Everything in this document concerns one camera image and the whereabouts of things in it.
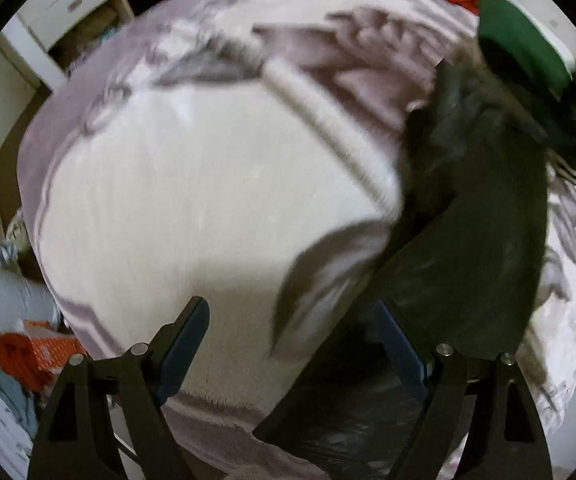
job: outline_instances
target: bed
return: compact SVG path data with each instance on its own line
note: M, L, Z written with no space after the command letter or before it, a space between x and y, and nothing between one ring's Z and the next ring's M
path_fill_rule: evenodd
M517 1L571 66L574 27L558 38L534 0ZM182 447L232 478L327 478L251 432L385 250L412 185L405 117L476 27L445 0L169 0L31 123L24 217L92 357L149 341L192 295L209 301L209 332L164 414ZM572 219L576 186L551 174L547 258L517 354L546 433L576 386Z

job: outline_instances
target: metal bolt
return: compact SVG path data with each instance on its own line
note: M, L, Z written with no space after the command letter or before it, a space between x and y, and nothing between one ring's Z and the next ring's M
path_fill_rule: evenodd
M70 359L68 359L68 363L70 363L73 366L77 366L82 364L82 362L84 362L84 354L73 354L70 356Z
M437 354L442 355L444 357L451 356L454 353L454 349L447 343L441 343L437 345Z
M135 343L130 348L130 353L132 355L140 356L145 354L148 351L148 345L146 343Z
M509 352L503 353L501 354L501 362L504 365L512 366L515 363L514 356Z

